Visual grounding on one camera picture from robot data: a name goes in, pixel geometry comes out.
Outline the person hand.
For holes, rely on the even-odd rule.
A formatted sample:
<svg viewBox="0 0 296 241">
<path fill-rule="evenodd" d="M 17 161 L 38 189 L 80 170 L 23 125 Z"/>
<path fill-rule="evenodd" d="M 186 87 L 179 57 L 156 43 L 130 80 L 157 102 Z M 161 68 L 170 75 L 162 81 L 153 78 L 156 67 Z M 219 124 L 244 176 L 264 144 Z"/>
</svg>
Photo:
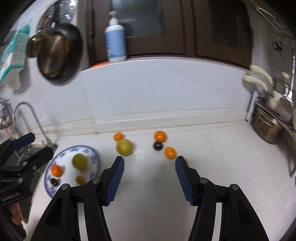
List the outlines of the person hand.
<svg viewBox="0 0 296 241">
<path fill-rule="evenodd" d="M 20 225 L 22 223 L 22 213 L 18 203 L 14 203 L 9 207 L 11 212 L 11 219 L 16 225 Z"/>
</svg>

